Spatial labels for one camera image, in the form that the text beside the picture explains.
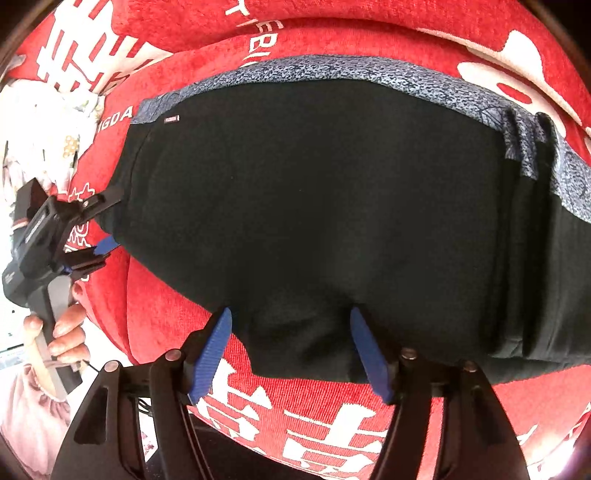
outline gray patterned fabric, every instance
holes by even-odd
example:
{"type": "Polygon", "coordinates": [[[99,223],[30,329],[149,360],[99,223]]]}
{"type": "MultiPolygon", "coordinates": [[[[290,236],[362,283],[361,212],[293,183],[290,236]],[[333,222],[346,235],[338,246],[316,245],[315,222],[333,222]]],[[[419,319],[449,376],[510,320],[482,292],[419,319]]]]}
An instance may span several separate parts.
{"type": "Polygon", "coordinates": [[[537,178],[535,142],[554,149],[552,193],[581,220],[591,223],[591,167],[566,143],[551,121],[542,127],[533,115],[490,90],[412,63],[382,57],[307,55],[262,61],[224,72],[180,90],[144,100],[133,124],[154,122],[161,114],[199,93],[264,82],[366,80],[463,113],[504,133],[506,157],[521,162],[522,175],[537,178]],[[550,138],[546,131],[551,131],[550,138]]]}

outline silver bolt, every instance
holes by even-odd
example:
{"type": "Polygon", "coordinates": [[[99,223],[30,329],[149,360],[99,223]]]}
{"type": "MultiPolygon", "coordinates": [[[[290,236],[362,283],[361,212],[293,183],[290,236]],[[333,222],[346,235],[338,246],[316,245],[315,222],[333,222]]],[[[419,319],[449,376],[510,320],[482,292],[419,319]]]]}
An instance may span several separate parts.
{"type": "Polygon", "coordinates": [[[179,358],[181,358],[182,352],[181,350],[169,350],[168,352],[166,352],[166,355],[164,355],[164,358],[166,360],[168,360],[169,362],[175,362],[176,360],[178,360],[179,358]]]}
{"type": "Polygon", "coordinates": [[[115,370],[117,370],[119,368],[119,362],[117,360],[111,360],[110,362],[107,362],[104,366],[105,372],[114,372],[115,370]]]}
{"type": "Polygon", "coordinates": [[[469,374],[478,372],[478,365],[476,365],[472,360],[468,360],[464,363],[464,372],[468,372],[469,374]]]}
{"type": "Polygon", "coordinates": [[[400,350],[400,356],[405,360],[416,360],[418,354],[417,351],[412,348],[403,348],[400,350]]]}

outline white fabric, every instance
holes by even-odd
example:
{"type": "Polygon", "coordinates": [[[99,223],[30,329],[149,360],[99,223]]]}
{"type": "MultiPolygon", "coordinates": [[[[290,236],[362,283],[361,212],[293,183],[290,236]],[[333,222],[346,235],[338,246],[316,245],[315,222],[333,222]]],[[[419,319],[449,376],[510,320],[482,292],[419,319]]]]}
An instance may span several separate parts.
{"type": "Polygon", "coordinates": [[[6,213],[17,190],[37,178],[67,193],[80,157],[95,137],[105,98],[82,89],[60,93],[44,82],[15,80],[0,92],[2,197],[6,213]]]}

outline sleeve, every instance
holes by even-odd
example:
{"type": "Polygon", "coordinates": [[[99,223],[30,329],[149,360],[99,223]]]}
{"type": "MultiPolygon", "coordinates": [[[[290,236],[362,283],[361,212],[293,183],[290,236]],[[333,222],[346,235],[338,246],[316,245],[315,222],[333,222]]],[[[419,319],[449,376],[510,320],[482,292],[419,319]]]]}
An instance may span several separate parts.
{"type": "Polygon", "coordinates": [[[25,365],[10,390],[0,432],[34,480],[49,480],[70,426],[70,406],[50,398],[25,365]]]}

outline red blanket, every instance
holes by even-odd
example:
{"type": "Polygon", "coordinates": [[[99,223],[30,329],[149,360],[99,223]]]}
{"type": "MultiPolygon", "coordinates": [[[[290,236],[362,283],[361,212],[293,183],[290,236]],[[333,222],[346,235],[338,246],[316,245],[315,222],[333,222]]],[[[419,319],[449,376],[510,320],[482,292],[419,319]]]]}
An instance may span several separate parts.
{"type": "MultiPolygon", "coordinates": [[[[70,200],[107,185],[144,98],[252,62],[301,54],[384,56],[463,77],[550,115],[591,164],[589,93],[551,35],[515,0],[66,0],[20,53],[27,62],[13,76],[60,90],[112,91],[70,200]],[[179,53],[167,58],[170,52],[179,53]]],[[[92,222],[72,232],[69,245],[83,248],[104,236],[92,222]]],[[[180,346],[208,317],[122,249],[86,283],[84,303],[135,362],[180,346]]],[[[496,391],[527,459],[536,462],[572,433],[591,399],[591,367],[496,391]]],[[[433,410],[424,479],[434,468],[440,402],[433,410]]],[[[252,375],[234,337],[196,413],[277,461],[325,478],[360,480],[371,473],[391,417],[365,385],[252,375]]]]}

